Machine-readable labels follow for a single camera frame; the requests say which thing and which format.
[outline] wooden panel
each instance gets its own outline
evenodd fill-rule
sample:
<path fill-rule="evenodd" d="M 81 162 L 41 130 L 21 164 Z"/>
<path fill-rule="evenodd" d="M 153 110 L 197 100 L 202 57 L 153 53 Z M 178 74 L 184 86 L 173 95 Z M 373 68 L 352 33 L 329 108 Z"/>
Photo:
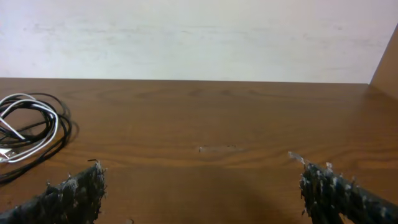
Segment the wooden panel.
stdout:
<path fill-rule="evenodd" d="M 311 223 L 288 151 L 398 202 L 398 104 L 368 85 L 0 79 L 0 90 L 56 95 L 80 126 L 0 188 L 0 210 L 99 159 L 109 168 L 99 224 Z"/>
<path fill-rule="evenodd" d="M 388 43 L 371 85 L 398 99 L 398 26 Z"/>

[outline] white wall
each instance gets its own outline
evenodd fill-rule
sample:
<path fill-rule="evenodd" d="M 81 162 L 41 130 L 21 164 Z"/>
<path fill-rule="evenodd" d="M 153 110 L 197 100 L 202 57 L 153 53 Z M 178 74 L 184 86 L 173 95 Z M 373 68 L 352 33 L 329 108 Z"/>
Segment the white wall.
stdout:
<path fill-rule="evenodd" d="M 397 0 L 0 0 L 0 77 L 368 83 Z"/>

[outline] brown table surface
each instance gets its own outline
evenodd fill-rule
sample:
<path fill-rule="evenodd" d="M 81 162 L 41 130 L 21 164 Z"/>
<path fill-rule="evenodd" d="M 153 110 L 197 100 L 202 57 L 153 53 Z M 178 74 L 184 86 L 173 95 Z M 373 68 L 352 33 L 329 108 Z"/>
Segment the brown table surface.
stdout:
<path fill-rule="evenodd" d="M 0 188 L 0 210 L 98 159 L 109 168 L 99 224 L 310 223 L 288 151 L 398 202 L 398 103 L 367 85 L 0 78 L 0 91 L 53 94 L 80 126 Z"/>

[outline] white cable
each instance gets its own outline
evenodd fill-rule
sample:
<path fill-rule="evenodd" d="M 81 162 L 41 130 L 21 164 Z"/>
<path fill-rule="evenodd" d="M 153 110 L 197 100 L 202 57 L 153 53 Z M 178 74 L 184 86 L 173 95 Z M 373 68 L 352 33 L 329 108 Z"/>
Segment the white cable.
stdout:
<path fill-rule="evenodd" d="M 24 160 L 24 159 L 30 157 L 31 155 L 35 154 L 35 153 L 38 152 L 39 150 L 43 149 L 45 146 L 47 146 L 50 142 L 53 141 L 53 139 L 54 139 L 55 136 L 57 135 L 58 120 L 59 120 L 59 117 L 58 117 L 57 113 L 56 113 L 53 109 L 51 109 L 51 107 L 49 107 L 48 105 L 46 105 L 46 104 L 43 103 L 43 102 L 40 102 L 40 101 L 36 100 L 34 97 L 32 97 L 32 96 L 30 96 L 30 95 L 28 95 L 28 94 L 24 94 L 24 93 L 18 93 L 18 94 L 9 95 L 9 96 L 5 97 L 4 99 L 2 99 L 2 100 L 0 101 L 0 106 L 1 106 L 2 103 L 3 103 L 5 100 L 7 100 L 8 98 L 12 98 L 12 97 L 15 97 L 15 96 L 26 96 L 26 97 L 28 97 L 28 98 L 30 98 L 30 99 L 17 100 L 17 101 L 15 101 L 15 102 L 13 102 L 12 104 L 10 104 L 10 105 L 0 114 L 0 121 L 1 121 L 2 123 L 4 123 L 4 124 L 5 124 L 14 134 L 16 134 L 19 138 L 25 139 L 20 133 L 18 133 L 18 131 L 16 131 L 14 128 L 12 128 L 12 127 L 11 127 L 8 123 L 6 123 L 5 120 L 2 118 L 9 110 L 11 110 L 11 108 L 12 108 L 13 106 L 18 105 L 19 103 L 27 102 L 27 101 L 28 101 L 28 102 L 33 102 L 34 104 L 32 104 L 32 106 L 38 107 L 38 108 L 40 108 L 40 109 L 42 109 L 42 110 L 45 110 L 45 111 L 49 112 L 50 118 L 51 118 L 51 119 L 55 119 L 55 126 L 49 131 L 49 133 L 47 134 L 47 136 L 46 136 L 45 138 L 43 138 L 43 140 L 41 140 L 41 142 L 39 142 L 38 144 L 36 144 L 34 147 L 32 147 L 32 148 L 30 148 L 30 149 L 28 149 L 28 150 L 26 150 L 26 151 L 24 151 L 24 152 L 22 152 L 22 153 L 16 154 L 15 156 L 11 156 L 11 157 L 9 157 L 9 158 L 7 158 L 7 159 L 2 159 L 2 160 L 0 160 L 0 163 L 2 163 L 2 162 L 14 163 L 14 162 L 19 162 L 19 161 L 21 161 L 21 160 Z"/>

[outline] cable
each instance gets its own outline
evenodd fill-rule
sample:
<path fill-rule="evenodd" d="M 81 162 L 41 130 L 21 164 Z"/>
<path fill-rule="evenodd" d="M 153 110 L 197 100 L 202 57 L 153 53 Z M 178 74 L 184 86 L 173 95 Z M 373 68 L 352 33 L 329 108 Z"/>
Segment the cable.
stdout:
<path fill-rule="evenodd" d="M 50 103 L 36 100 L 32 95 L 48 96 L 55 99 L 55 101 L 57 101 L 63 109 L 62 114 L 58 113 Z M 5 119 L 17 109 L 30 109 L 39 111 L 42 114 L 44 121 L 16 130 L 10 124 L 8 124 Z M 19 162 L 33 156 L 36 152 L 45 149 L 43 153 L 41 153 L 41 155 L 39 155 L 32 162 L 8 173 L 0 174 L 0 184 L 12 182 L 31 168 L 51 158 L 67 144 L 72 132 L 72 122 L 68 117 L 67 111 L 68 108 L 58 98 L 46 93 L 18 93 L 9 95 L 0 101 L 0 124 L 4 124 L 8 128 L 6 129 L 0 126 L 0 150 L 2 149 L 0 153 L 6 157 L 6 159 L 1 159 L 0 163 Z M 30 135 L 21 133 L 22 131 L 32 129 L 40 125 L 44 125 L 45 127 L 39 134 Z M 62 128 L 62 137 L 50 144 L 54 141 L 57 132 L 61 132 L 58 131 L 59 126 Z M 18 153 L 18 150 L 22 147 L 30 148 Z"/>

